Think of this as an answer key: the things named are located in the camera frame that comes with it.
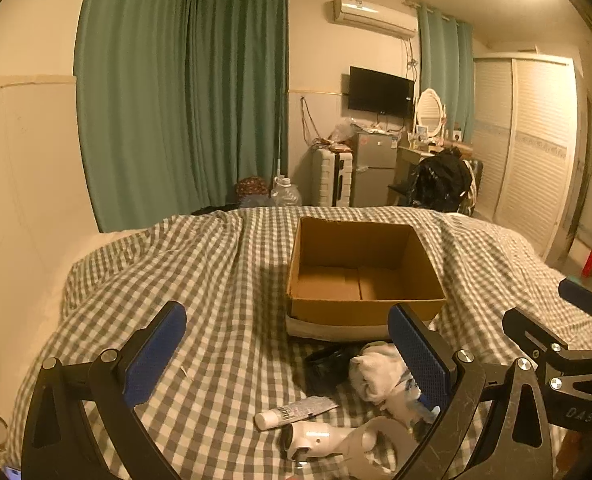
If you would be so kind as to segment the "black jacket on chair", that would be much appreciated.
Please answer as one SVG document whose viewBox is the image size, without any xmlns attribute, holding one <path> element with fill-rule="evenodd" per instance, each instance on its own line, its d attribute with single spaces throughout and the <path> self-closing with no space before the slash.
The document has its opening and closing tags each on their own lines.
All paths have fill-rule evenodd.
<svg viewBox="0 0 592 480">
<path fill-rule="evenodd" d="M 472 186 L 470 168 L 458 148 L 446 148 L 423 159 L 413 171 L 409 205 L 457 212 Z"/>
</svg>

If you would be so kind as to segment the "green window curtain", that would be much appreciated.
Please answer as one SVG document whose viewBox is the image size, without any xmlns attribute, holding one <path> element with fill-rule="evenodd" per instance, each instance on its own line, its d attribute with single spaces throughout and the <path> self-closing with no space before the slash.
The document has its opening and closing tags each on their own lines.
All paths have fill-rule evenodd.
<svg viewBox="0 0 592 480">
<path fill-rule="evenodd" d="M 447 130 L 459 126 L 462 141 L 470 142 L 474 127 L 473 26 L 421 4 L 418 33 L 421 89 L 438 94 L 446 107 Z"/>
</svg>

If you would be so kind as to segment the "brown patterned bag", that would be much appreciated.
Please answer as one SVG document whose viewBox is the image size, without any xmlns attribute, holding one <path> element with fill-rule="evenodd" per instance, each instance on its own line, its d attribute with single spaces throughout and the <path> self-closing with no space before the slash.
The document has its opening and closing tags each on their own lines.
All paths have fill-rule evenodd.
<svg viewBox="0 0 592 480">
<path fill-rule="evenodd" d="M 238 200 L 242 200 L 247 196 L 267 196 L 269 194 L 267 182 L 262 177 L 258 176 L 251 176 L 239 180 L 235 185 L 234 190 Z"/>
</svg>

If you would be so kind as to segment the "silver mini fridge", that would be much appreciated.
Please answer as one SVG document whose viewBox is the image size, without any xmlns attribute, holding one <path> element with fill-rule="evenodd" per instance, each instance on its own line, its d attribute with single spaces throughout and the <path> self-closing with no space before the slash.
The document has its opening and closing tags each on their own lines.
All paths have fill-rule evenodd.
<svg viewBox="0 0 592 480">
<path fill-rule="evenodd" d="M 394 183 L 398 142 L 394 136 L 360 132 L 352 140 L 351 206 L 385 206 Z"/>
</svg>

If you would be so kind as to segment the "black wallet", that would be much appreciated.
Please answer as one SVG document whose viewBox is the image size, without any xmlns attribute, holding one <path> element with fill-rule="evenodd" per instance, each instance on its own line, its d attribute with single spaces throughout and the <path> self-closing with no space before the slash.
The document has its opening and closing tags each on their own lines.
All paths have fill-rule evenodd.
<svg viewBox="0 0 592 480">
<path fill-rule="evenodd" d="M 332 393 L 349 375 L 349 364 L 358 356 L 358 344 L 331 344 L 304 359 L 305 392 L 314 396 Z"/>
</svg>

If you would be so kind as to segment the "white air conditioner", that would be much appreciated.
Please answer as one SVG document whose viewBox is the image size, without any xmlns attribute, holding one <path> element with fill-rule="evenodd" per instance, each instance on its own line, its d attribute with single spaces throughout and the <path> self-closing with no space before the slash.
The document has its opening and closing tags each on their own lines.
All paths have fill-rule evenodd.
<svg viewBox="0 0 592 480">
<path fill-rule="evenodd" d="M 400 39 L 412 39 L 418 32 L 418 19 L 401 11 L 364 0 L 334 0 L 334 22 L 366 28 Z"/>
</svg>

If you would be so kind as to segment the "black wall television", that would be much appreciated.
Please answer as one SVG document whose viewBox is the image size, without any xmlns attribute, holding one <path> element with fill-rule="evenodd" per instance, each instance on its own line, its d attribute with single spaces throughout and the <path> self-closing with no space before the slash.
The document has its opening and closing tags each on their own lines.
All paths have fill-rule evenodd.
<svg viewBox="0 0 592 480">
<path fill-rule="evenodd" d="M 414 81 L 351 66 L 347 99 L 350 110 L 409 119 L 414 111 Z"/>
</svg>

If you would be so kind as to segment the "white toothpaste tube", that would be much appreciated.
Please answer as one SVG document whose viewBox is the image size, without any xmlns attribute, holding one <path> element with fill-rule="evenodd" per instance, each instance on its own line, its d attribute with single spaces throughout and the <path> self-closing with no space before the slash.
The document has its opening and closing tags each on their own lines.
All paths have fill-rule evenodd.
<svg viewBox="0 0 592 480">
<path fill-rule="evenodd" d="M 305 399 L 257 413 L 254 423 L 259 430 L 266 431 L 293 422 L 302 422 L 338 407 L 339 404 L 328 396 L 307 396 Z"/>
</svg>

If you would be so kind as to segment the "white oval mirror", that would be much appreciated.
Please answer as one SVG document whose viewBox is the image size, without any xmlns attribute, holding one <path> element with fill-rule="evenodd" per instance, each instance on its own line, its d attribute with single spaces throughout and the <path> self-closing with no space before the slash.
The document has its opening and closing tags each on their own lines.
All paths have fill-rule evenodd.
<svg viewBox="0 0 592 480">
<path fill-rule="evenodd" d="M 446 119 L 446 107 L 438 93 L 432 88 L 423 90 L 415 104 L 415 131 L 423 139 L 435 139 L 441 135 Z"/>
</svg>

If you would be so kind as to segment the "beige tape roll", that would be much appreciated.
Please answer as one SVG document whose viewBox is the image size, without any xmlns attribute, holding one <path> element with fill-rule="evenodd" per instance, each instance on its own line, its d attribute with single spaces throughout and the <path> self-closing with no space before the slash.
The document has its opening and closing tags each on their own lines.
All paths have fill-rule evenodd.
<svg viewBox="0 0 592 480">
<path fill-rule="evenodd" d="M 352 478 L 389 480 L 415 449 L 413 434 L 401 422 L 380 416 L 351 431 L 342 455 Z"/>
</svg>

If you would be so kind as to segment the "white louvered wardrobe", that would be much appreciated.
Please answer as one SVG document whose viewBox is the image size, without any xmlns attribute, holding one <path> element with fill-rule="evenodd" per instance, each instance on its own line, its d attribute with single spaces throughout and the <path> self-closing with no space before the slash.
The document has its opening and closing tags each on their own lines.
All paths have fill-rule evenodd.
<svg viewBox="0 0 592 480">
<path fill-rule="evenodd" d="M 574 61 L 501 52 L 474 59 L 476 214 L 523 235 L 546 260 L 573 187 L 579 132 Z"/>
</svg>

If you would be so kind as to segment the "white suitcase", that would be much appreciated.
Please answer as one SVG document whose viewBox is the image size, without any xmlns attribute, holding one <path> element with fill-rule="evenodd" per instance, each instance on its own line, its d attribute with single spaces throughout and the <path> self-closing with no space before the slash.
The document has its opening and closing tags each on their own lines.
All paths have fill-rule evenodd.
<svg viewBox="0 0 592 480">
<path fill-rule="evenodd" d="M 349 207 L 353 166 L 354 156 L 351 151 L 316 148 L 312 154 L 313 205 Z"/>
</svg>

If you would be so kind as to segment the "grey checkered bed sheet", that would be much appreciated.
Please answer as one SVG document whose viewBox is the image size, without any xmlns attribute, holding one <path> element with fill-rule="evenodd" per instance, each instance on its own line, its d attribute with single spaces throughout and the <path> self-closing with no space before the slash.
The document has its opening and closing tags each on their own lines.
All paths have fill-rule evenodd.
<svg viewBox="0 0 592 480">
<path fill-rule="evenodd" d="M 592 317 L 558 296 L 561 274 L 517 232 L 402 207 L 256 208 L 173 216 L 77 261 L 57 328 L 40 350 L 65 364 L 122 346 L 169 300 L 185 307 L 181 344 L 139 416 L 185 479 L 279 479 L 290 466 L 254 415 L 299 400 L 311 344 L 287 336 L 288 264 L 302 217 L 400 223 L 422 240 L 447 296 L 433 322 L 453 349 L 509 363 L 520 349 L 502 315 L 520 307 L 569 347 L 592 349 Z"/>
</svg>

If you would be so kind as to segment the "clear water jug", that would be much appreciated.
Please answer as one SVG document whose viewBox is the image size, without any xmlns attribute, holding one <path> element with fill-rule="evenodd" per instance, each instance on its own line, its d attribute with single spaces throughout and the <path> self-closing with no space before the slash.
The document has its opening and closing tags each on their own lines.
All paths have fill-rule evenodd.
<svg viewBox="0 0 592 480">
<path fill-rule="evenodd" d="M 289 177 L 280 174 L 273 179 L 271 199 L 273 205 L 277 207 L 300 206 L 302 204 L 302 196 L 297 186 Z"/>
</svg>

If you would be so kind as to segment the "red fire extinguisher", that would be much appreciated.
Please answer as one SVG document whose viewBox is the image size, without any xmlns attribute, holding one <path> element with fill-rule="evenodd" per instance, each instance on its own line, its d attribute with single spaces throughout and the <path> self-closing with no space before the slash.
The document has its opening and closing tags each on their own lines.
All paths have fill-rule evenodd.
<svg viewBox="0 0 592 480">
<path fill-rule="evenodd" d="M 592 277 L 592 249 L 590 250 L 587 260 L 584 263 L 584 267 L 581 270 L 581 276 L 583 278 Z"/>
</svg>

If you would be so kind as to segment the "white sock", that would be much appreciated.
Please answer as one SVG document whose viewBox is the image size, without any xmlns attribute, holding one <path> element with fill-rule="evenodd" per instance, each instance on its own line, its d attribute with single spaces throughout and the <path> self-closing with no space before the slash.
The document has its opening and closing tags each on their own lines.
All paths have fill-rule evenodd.
<svg viewBox="0 0 592 480">
<path fill-rule="evenodd" d="M 385 341 L 366 344 L 349 361 L 348 378 L 363 401 L 382 404 L 410 376 L 397 347 Z"/>
</svg>

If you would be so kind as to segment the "open cardboard box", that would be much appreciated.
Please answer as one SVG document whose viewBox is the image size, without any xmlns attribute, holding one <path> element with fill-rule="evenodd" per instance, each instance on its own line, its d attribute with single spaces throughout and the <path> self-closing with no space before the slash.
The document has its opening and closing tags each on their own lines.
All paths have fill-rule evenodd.
<svg viewBox="0 0 592 480">
<path fill-rule="evenodd" d="M 313 217 L 299 220 L 286 296 L 287 333 L 326 342 L 386 340 L 396 304 L 430 322 L 447 302 L 413 226 Z"/>
</svg>

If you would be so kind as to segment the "wooden dressing table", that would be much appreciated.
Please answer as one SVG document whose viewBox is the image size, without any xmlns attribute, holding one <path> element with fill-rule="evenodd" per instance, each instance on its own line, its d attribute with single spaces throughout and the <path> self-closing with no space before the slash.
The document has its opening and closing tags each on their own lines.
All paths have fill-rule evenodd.
<svg viewBox="0 0 592 480">
<path fill-rule="evenodd" d="M 413 178 L 413 171 L 423 159 L 435 154 L 436 153 L 411 150 L 410 148 L 400 148 L 398 150 L 395 180 L 393 184 L 389 185 L 388 200 L 392 204 L 403 207 L 413 207 L 409 205 L 409 193 Z M 472 187 L 461 207 L 468 200 L 471 190 Z"/>
</svg>

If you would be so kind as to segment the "large green curtain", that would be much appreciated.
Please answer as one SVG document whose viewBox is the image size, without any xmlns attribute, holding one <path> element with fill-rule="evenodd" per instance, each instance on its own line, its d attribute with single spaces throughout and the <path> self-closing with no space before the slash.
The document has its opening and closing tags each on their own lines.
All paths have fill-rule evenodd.
<svg viewBox="0 0 592 480">
<path fill-rule="evenodd" d="M 104 232 L 286 173 L 288 0 L 83 0 L 74 73 Z"/>
</svg>

